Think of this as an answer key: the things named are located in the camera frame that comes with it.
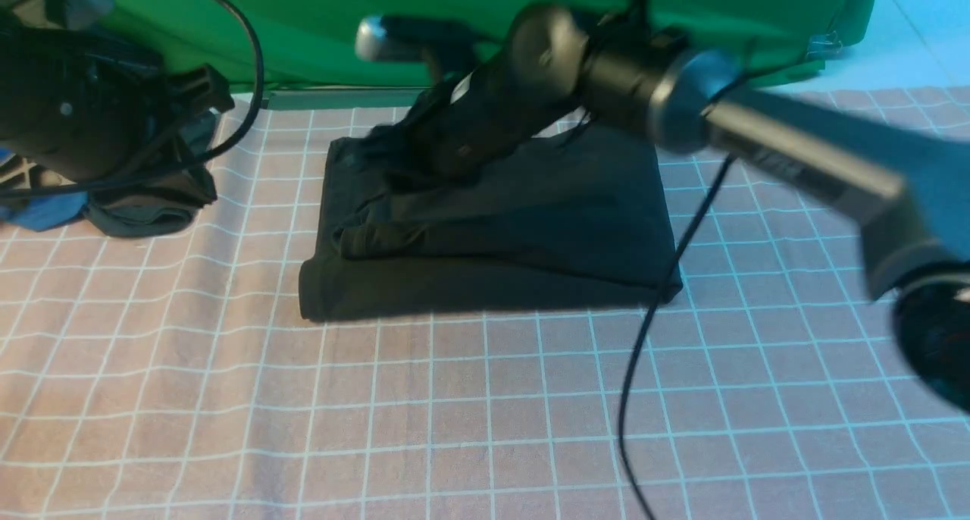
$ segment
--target green fabric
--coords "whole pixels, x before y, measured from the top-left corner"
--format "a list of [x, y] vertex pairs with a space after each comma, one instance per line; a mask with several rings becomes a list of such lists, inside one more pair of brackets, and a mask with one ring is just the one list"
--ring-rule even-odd
[[[252, 58], [242, 30], [209, 0], [115, 0], [107, 27], [163, 52], [171, 70], [214, 65], [246, 91]], [[501, 36], [515, 13], [529, 2], [559, 1], [591, 8], [620, 9], [626, 0], [231, 0], [249, 16], [266, 56], [267, 79], [277, 88], [321, 85], [423, 86], [421, 65], [365, 64], [353, 54], [353, 37], [369, 14], [411, 13], [469, 20]], [[706, 45], [741, 53], [752, 37], [758, 44], [752, 67], [780, 67], [803, 60], [808, 39], [844, 30], [862, 37], [872, 0], [652, 0], [652, 18], [676, 23]], [[811, 74], [822, 63], [801, 64], [791, 75]]]

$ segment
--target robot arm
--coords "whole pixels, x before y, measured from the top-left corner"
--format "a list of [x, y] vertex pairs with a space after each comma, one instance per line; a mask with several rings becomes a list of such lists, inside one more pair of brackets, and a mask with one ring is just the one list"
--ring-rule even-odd
[[645, 39], [585, 11], [531, 5], [491, 60], [437, 87], [408, 139], [430, 172], [459, 178], [583, 106], [675, 154], [730, 151], [859, 225], [869, 296], [898, 289], [894, 330], [910, 364], [970, 412], [970, 226], [959, 222], [970, 210], [970, 145], [741, 78], [730, 57], [682, 33]]

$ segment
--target grid tablecloth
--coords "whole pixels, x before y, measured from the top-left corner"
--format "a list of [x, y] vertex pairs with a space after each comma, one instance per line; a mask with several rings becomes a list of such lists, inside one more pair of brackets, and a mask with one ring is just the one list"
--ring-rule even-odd
[[[970, 89], [803, 96], [970, 139]], [[0, 227], [0, 518], [642, 518], [613, 444], [638, 310], [300, 319], [328, 144], [395, 116], [263, 113], [176, 236]], [[661, 158], [679, 233], [720, 156]], [[659, 518], [970, 518], [970, 426], [855, 233], [732, 171], [631, 399]]]

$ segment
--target black wire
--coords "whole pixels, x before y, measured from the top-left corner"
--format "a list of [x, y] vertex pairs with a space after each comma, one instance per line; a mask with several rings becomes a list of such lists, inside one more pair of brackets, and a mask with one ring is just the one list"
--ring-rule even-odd
[[222, 8], [226, 9], [227, 12], [233, 15], [233, 18], [238, 20], [239, 25], [242, 25], [242, 28], [246, 31], [246, 37], [249, 39], [249, 45], [252, 47], [253, 65], [255, 70], [255, 78], [252, 85], [252, 101], [249, 103], [249, 110], [247, 110], [246, 116], [242, 117], [242, 123], [239, 124], [239, 127], [237, 127], [235, 132], [232, 133], [232, 136], [227, 137], [227, 139], [218, 146], [212, 147], [208, 151], [205, 151], [195, 158], [191, 158], [191, 160], [175, 161], [172, 164], [159, 165], [159, 167], [149, 168], [149, 170], [144, 170], [138, 174], [131, 174], [126, 177], [95, 179], [93, 181], [84, 181], [74, 185], [58, 187], [41, 187], [34, 189], [3, 191], [0, 192], [0, 199], [30, 199], [39, 198], [39, 196], [79, 194], [82, 192], [97, 192], [143, 185], [169, 175], [180, 174], [180, 172], [190, 170], [190, 168], [197, 167], [197, 165], [205, 164], [207, 161], [229, 152], [233, 147], [236, 146], [236, 144], [239, 144], [239, 141], [243, 140], [243, 137], [249, 133], [253, 124], [256, 123], [256, 116], [259, 114], [260, 110], [260, 102], [263, 101], [263, 48], [260, 46], [259, 37], [256, 36], [256, 30], [253, 29], [252, 23], [249, 23], [249, 19], [246, 18], [242, 10], [236, 8], [236, 6], [233, 5], [232, 2], [229, 2], [229, 0], [212, 1], [215, 1], [218, 5], [222, 6]]
[[690, 219], [687, 229], [684, 230], [683, 236], [680, 238], [679, 243], [677, 243], [677, 249], [674, 251], [673, 259], [670, 261], [668, 268], [666, 268], [664, 279], [659, 282], [657, 287], [657, 296], [654, 296], [646, 315], [643, 316], [640, 331], [637, 333], [637, 341], [634, 343], [633, 351], [630, 351], [630, 361], [627, 362], [627, 374], [623, 378], [623, 389], [620, 392], [620, 407], [617, 414], [617, 444], [620, 447], [620, 459], [623, 462], [624, 471], [627, 472], [627, 479], [630, 485], [633, 485], [634, 496], [637, 496], [637, 502], [640, 503], [640, 508], [648, 520], [657, 520], [657, 516], [650, 509], [647, 498], [643, 495], [643, 490], [640, 489], [640, 483], [637, 482], [637, 475], [634, 474], [634, 468], [630, 464], [630, 456], [627, 454], [626, 431], [624, 430], [624, 426], [626, 426], [627, 422], [627, 403], [630, 402], [630, 389], [634, 385], [634, 375], [637, 373], [637, 362], [640, 361], [643, 345], [647, 341], [647, 331], [650, 330], [650, 324], [654, 320], [657, 309], [661, 305], [662, 291], [668, 288], [670, 280], [677, 271], [677, 265], [680, 264], [680, 258], [687, 251], [690, 240], [693, 239], [693, 235], [699, 229], [700, 223], [704, 220], [704, 216], [707, 215], [707, 211], [711, 208], [711, 203], [714, 202], [715, 196], [718, 195], [718, 191], [720, 191], [721, 185], [724, 184], [724, 179], [731, 169], [731, 164], [735, 160], [737, 160], [737, 157], [734, 154], [728, 154], [724, 158], [724, 164], [721, 164], [717, 176], [714, 177], [714, 182], [711, 183], [711, 188], [708, 189], [707, 195], [704, 196], [703, 202], [700, 203], [700, 207], [697, 209], [697, 213], [693, 214], [693, 219]]

